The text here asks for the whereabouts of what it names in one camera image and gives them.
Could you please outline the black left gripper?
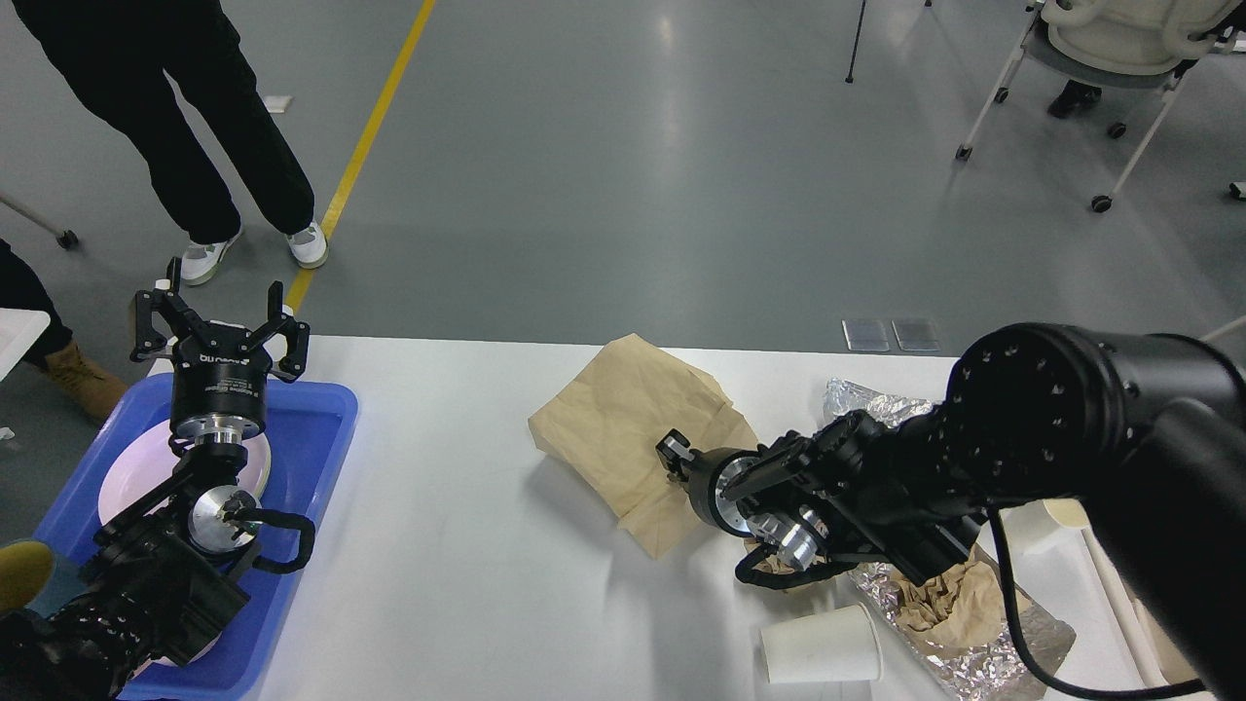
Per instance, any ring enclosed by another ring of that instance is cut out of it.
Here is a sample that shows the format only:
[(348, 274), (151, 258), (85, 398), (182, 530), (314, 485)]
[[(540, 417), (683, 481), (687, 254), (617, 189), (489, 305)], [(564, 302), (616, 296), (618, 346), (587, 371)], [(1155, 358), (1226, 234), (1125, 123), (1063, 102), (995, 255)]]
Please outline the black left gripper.
[[(240, 440), (262, 435), (267, 422), (268, 376), (294, 383), (307, 374), (312, 329), (284, 305), (284, 285), (272, 281), (265, 320), (228, 347), (213, 327), (181, 298), (181, 256), (169, 258), (164, 276), (130, 301), (130, 362), (168, 359), (173, 364), (169, 433), (179, 440), (232, 430)], [(284, 339), (273, 359), (268, 342)]]

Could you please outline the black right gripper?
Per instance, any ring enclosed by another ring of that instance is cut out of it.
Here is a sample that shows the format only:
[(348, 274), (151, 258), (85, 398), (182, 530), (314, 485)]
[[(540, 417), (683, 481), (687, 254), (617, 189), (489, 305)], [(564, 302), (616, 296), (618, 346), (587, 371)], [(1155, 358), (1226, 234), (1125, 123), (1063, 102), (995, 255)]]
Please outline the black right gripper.
[(694, 449), (679, 430), (669, 430), (655, 445), (667, 479), (687, 486), (692, 510), (709, 527), (729, 535), (753, 535), (735, 501), (725, 498), (728, 483), (759, 461), (756, 449)]

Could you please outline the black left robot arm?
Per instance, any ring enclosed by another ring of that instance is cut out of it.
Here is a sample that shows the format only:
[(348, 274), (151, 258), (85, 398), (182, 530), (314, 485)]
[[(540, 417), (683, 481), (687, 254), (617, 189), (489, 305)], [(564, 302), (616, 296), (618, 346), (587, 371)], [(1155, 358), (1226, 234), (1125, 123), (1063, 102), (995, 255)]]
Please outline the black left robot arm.
[(245, 440), (265, 430), (268, 379), (307, 372), (309, 326), (284, 308), (280, 281), (259, 327), (209, 322), (181, 298), (181, 268), (172, 259), (130, 303), (130, 359), (173, 367), (177, 462), (93, 534), (82, 594), (49, 615), (4, 609), (5, 700), (113, 700), (157, 657), (201, 656), (249, 603), (245, 572), (289, 575), (312, 558), (315, 523), (262, 506), (238, 482)]

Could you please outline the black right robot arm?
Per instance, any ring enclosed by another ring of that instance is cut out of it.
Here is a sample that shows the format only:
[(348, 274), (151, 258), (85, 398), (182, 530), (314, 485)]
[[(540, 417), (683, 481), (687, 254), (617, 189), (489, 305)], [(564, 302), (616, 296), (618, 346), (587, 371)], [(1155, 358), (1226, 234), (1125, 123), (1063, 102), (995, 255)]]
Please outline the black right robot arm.
[[(1011, 642), (1045, 687), (1089, 700), (1244, 697), (1244, 372), (1197, 339), (1018, 322), (957, 360), (942, 403), (886, 427), (851, 410), (753, 449), (657, 454), (698, 518), (759, 547), (744, 584), (784, 590), (858, 563), (926, 581), (992, 530)], [(1006, 507), (1075, 498), (1100, 545), (1195, 670), (1192, 682), (1087, 689), (1040, 666), (1015, 608)]]

